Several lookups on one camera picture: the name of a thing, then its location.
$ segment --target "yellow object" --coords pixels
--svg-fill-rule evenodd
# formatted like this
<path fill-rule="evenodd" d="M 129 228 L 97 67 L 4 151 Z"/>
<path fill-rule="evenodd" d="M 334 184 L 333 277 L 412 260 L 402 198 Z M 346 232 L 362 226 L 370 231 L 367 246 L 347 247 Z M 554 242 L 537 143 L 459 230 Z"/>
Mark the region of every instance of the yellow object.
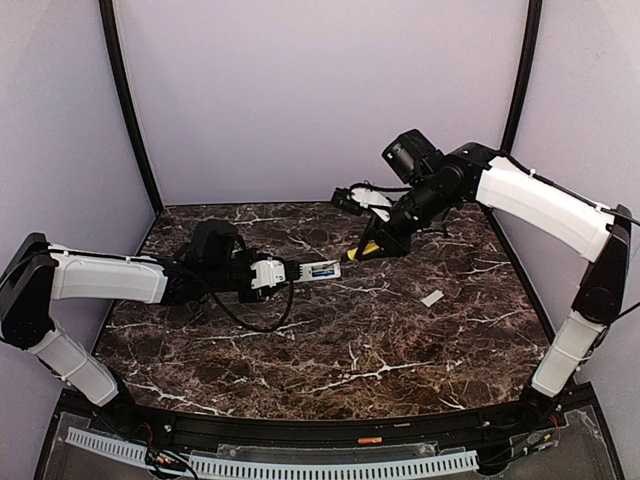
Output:
<path fill-rule="evenodd" d="M 362 255 L 368 255 L 370 253 L 375 252 L 376 250 L 380 250 L 380 247 L 378 246 L 378 244 L 376 242 L 371 240 L 369 243 L 367 243 L 367 246 L 365 247 L 364 251 L 362 252 Z M 352 248 L 351 250 L 349 250 L 347 252 L 347 258 L 353 262 L 356 259 L 356 252 L 357 251 L 358 251 L 357 248 Z"/>

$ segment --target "white plastic shell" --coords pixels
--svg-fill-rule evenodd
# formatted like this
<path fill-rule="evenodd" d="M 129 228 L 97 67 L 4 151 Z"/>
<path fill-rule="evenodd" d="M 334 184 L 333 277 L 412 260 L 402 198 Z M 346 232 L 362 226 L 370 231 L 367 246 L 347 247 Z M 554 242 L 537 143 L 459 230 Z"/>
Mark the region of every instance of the white plastic shell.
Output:
<path fill-rule="evenodd" d="M 167 286 L 160 265 L 82 254 L 51 256 L 59 263 L 53 277 L 52 300 L 106 298 L 159 303 Z"/>
<path fill-rule="evenodd" d="M 605 328 L 572 310 L 533 374 L 531 386 L 548 397 L 555 397 Z"/>
<path fill-rule="evenodd" d="M 80 390 L 93 404 L 104 406 L 118 394 L 118 386 L 111 372 L 93 358 L 82 345 L 74 342 L 56 322 L 29 352 L 51 367 Z"/>
<path fill-rule="evenodd" d="M 593 262 L 609 238 L 613 215 L 601 212 L 496 157 L 480 177 L 476 200 L 511 213 L 569 245 Z"/>

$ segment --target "small white card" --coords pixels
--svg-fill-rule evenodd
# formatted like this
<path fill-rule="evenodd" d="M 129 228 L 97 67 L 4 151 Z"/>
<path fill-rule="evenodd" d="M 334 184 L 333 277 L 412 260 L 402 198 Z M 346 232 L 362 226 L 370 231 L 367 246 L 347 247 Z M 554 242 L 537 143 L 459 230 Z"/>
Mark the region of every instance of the small white card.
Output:
<path fill-rule="evenodd" d="M 430 293 L 420 301 L 424 303 L 427 307 L 430 307 L 431 305 L 436 303 L 438 300 L 440 300 L 442 297 L 444 297 L 444 293 L 442 293 L 440 290 L 436 290 L 435 292 Z"/>

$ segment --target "black metal frame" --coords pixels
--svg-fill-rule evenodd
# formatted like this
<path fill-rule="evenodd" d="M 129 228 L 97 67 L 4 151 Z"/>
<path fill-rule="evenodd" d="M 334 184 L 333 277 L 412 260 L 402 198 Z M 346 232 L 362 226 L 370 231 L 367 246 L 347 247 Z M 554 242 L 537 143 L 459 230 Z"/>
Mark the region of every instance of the black metal frame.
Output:
<path fill-rule="evenodd" d="M 591 405 L 601 427 L 601 432 L 618 480 L 624 480 L 620 461 L 602 409 L 590 383 L 570 387 L 562 396 L 562 412 Z M 47 458 L 54 442 L 60 414 L 69 412 L 91 419 L 91 427 L 111 433 L 99 418 L 92 415 L 94 406 L 81 394 L 65 390 L 52 416 L 42 448 L 35 479 L 44 474 Z M 468 450 L 502 449 L 509 445 L 510 437 L 524 430 L 491 430 L 483 428 L 487 418 L 502 415 L 505 409 L 517 408 L 516 402 L 460 412 L 423 415 L 419 417 L 388 418 L 381 420 L 327 420 L 287 421 L 251 420 L 231 417 L 214 417 L 179 413 L 168 410 L 137 407 L 140 415 L 152 425 L 155 443 L 175 451 L 190 452 L 193 449 L 216 452 L 221 444 L 266 446 L 282 448 L 361 448 L 359 438 L 382 437 L 383 446 L 437 442 L 439 449 L 464 446 Z M 566 424 L 564 414 L 556 416 Z M 166 432 L 165 425 L 170 425 Z M 542 425 L 540 428 L 551 428 Z"/>
<path fill-rule="evenodd" d="M 527 13 L 527 25 L 524 31 L 524 39 L 522 41 L 522 51 L 520 53 L 520 64 L 518 65 L 518 73 L 516 75 L 516 83 L 513 88 L 513 96 L 511 98 L 511 107 L 507 116 L 507 124 L 504 128 L 502 143 L 500 149 L 511 153 L 513 143 L 516 139 L 524 100 L 527 95 L 527 87 L 529 86 L 529 78 L 531 77 L 531 67 L 533 65 L 533 56 L 536 50 L 536 41 L 538 39 L 538 28 L 540 27 L 540 17 L 542 15 L 542 0 L 529 0 L 529 11 Z"/>
<path fill-rule="evenodd" d="M 107 49 L 109 51 L 109 58 L 123 116 L 149 200 L 156 213 L 157 221 L 160 213 L 164 210 L 164 205 L 153 177 L 136 118 L 133 99 L 126 78 L 122 51 L 118 40 L 113 1 L 99 0 L 99 3 Z M 513 147 L 522 114 L 533 64 L 541 10 L 542 0 L 529 1 L 520 64 L 501 143 L 501 148 L 508 152 L 510 152 Z M 553 339 L 554 330 L 551 322 L 519 258 L 493 216 L 493 213 L 489 209 L 484 209 L 484 213 L 514 266 L 518 278 L 523 284 L 527 296 L 540 318 L 547 337 L 550 340 Z M 564 411 L 579 408 L 584 405 L 593 406 L 601 425 L 602 434 L 609 450 L 616 477 L 619 480 L 623 480 L 624 474 L 620 466 L 620 461 L 602 414 L 602 409 L 600 408 L 591 384 L 571 384 L 568 386 L 568 392 L 570 393 L 566 393 L 561 400 L 561 403 L 564 405 Z M 384 445 L 437 441 L 440 448 L 462 445 L 469 449 L 491 448 L 506 445 L 510 436 L 524 432 L 514 430 L 483 430 L 479 427 L 487 418 L 491 418 L 496 414 L 503 415 L 505 411 L 509 411 L 509 409 L 513 409 L 516 406 L 516 402 L 511 402 L 462 412 L 433 414 L 420 417 L 312 422 L 236 419 L 192 415 L 149 407 L 136 408 L 140 414 L 149 419 L 150 423 L 155 427 L 154 431 L 164 432 L 156 438 L 159 444 L 178 450 L 197 448 L 215 451 L 220 443 L 306 448 L 357 447 L 358 438 L 379 436 L 384 437 Z M 80 394 L 63 390 L 47 431 L 34 478 L 42 478 L 44 474 L 44 467 L 57 429 L 60 414 L 62 412 L 70 412 L 91 418 L 93 408 L 93 405 Z M 164 425 L 171 425 L 172 428 L 169 433 L 165 432 L 163 428 Z M 92 426 L 94 428 L 104 429 L 100 420 L 95 418 L 93 419 Z"/>
<path fill-rule="evenodd" d="M 118 37 L 118 26 L 113 9 L 113 0 L 99 0 L 99 2 L 107 52 L 109 53 L 109 61 L 111 62 L 113 80 L 116 85 L 116 90 L 118 91 L 118 98 L 120 99 L 122 116 L 124 117 L 124 123 L 127 126 L 129 140 L 131 141 L 131 147 L 133 148 L 133 153 L 136 157 L 138 168 L 140 169 L 142 181 L 144 182 L 145 189 L 147 190 L 147 196 L 149 197 L 151 206 L 157 216 L 164 210 L 164 204 L 162 203 L 160 191 L 158 190 L 158 185 L 153 176 L 151 163 L 147 156 L 147 151 L 142 139 L 142 133 L 140 131 L 140 125 L 138 124 L 138 118 L 136 117 L 136 110 L 133 104 L 133 97 L 131 96 L 129 82 L 127 81 L 127 72 L 124 67 L 124 59 L 122 57 L 122 49 L 120 47 L 120 39 Z"/>

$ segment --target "dark brown marble surface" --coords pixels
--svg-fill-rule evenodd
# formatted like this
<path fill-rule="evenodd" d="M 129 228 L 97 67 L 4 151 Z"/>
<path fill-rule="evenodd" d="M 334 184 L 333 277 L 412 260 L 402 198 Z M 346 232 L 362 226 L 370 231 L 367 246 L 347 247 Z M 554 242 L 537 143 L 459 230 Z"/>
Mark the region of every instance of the dark brown marble surface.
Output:
<path fill-rule="evenodd" d="M 249 246 L 303 262 L 338 259 L 366 223 L 328 204 L 167 209 L 145 253 L 171 254 L 199 221 L 234 222 Z M 381 418 L 513 400 L 548 348 L 506 254 L 482 212 L 447 219 L 449 238 L 415 235 L 401 259 L 343 264 L 342 278 L 298 284 L 286 326 L 236 327 L 212 303 L 119 303 L 97 355 L 142 405 L 273 419 Z M 434 290 L 430 308 L 420 300 Z M 286 291 L 239 305 L 269 323 Z"/>

